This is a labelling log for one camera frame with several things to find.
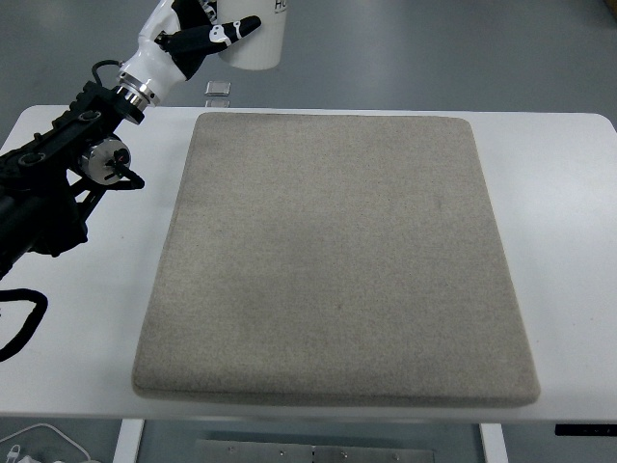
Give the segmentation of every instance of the gray felt pad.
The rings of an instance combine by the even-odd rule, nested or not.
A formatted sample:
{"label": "gray felt pad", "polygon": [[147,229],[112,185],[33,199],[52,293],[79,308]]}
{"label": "gray felt pad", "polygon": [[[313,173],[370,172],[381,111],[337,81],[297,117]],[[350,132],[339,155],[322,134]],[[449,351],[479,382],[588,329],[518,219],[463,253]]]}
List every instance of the gray felt pad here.
{"label": "gray felt pad", "polygon": [[133,383],[260,404],[534,401],[469,124],[201,116]]}

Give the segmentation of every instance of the white cup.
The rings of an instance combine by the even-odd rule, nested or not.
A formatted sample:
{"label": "white cup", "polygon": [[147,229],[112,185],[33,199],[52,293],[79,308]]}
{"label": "white cup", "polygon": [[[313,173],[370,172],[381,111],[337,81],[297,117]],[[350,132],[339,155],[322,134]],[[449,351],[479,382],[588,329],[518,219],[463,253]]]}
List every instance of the white cup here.
{"label": "white cup", "polygon": [[218,0],[219,24],[237,21],[251,15],[259,16],[261,19],[261,26],[257,30],[219,53],[219,56],[235,68],[263,70],[276,66],[281,60],[287,1]]}

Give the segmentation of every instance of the white cable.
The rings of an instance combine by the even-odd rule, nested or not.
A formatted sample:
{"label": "white cable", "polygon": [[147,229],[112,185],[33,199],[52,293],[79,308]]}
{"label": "white cable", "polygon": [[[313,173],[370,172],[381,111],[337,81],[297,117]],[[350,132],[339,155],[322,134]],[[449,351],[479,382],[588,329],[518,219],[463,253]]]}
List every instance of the white cable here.
{"label": "white cable", "polygon": [[9,454],[7,454],[7,463],[15,463],[17,458],[19,458],[19,454],[21,453],[21,447],[17,444],[11,447]]}
{"label": "white cable", "polygon": [[2,444],[5,441],[8,441],[9,439],[12,439],[13,437],[18,436],[19,434],[23,434],[26,431],[29,431],[31,429],[34,429],[35,427],[48,427],[49,429],[51,429],[52,431],[57,432],[60,437],[64,438],[67,442],[69,442],[70,444],[73,444],[75,446],[76,449],[78,449],[79,451],[81,451],[84,455],[86,455],[86,458],[88,458],[88,461],[91,461],[92,459],[90,458],[90,454],[86,452],[86,450],[81,447],[79,444],[77,444],[75,441],[73,441],[72,439],[70,439],[64,432],[62,432],[60,429],[58,429],[57,427],[52,426],[51,424],[47,424],[46,422],[38,422],[37,424],[33,424],[32,426],[28,426],[28,427],[24,427],[23,429],[17,431],[14,434],[11,434],[10,436],[7,437],[3,437],[2,439],[0,439],[0,444]]}

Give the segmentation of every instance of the concrete floor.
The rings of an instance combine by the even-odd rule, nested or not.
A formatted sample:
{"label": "concrete floor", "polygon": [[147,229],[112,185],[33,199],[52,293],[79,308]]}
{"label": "concrete floor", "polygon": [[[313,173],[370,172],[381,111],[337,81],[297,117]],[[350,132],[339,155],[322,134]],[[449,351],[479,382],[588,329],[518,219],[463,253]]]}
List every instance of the concrete floor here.
{"label": "concrete floor", "polygon": [[[277,68],[248,72],[210,57],[164,104],[203,106],[206,82],[226,80],[236,108],[584,112],[617,126],[617,21],[603,0],[287,3]],[[129,58],[155,5],[0,0],[0,142],[27,107],[69,104],[92,79],[93,63]],[[112,72],[103,76],[113,85]],[[113,444],[118,423],[63,425],[78,441],[86,428],[103,426],[100,439]],[[15,426],[0,419],[0,434]],[[584,463],[617,454],[610,438],[555,438],[551,430],[551,423],[504,426],[511,461],[565,455]],[[111,461],[109,451],[102,460]]]}

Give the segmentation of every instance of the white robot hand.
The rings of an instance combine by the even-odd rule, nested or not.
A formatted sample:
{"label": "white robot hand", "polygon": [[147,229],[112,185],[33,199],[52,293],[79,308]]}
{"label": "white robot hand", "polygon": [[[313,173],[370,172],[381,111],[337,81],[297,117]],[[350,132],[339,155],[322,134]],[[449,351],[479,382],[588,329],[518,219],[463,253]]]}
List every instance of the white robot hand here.
{"label": "white robot hand", "polygon": [[257,16],[217,25],[216,2],[161,0],[140,32],[137,53],[119,74],[121,91],[140,110],[158,105],[190,79],[205,56],[219,53],[261,25]]}

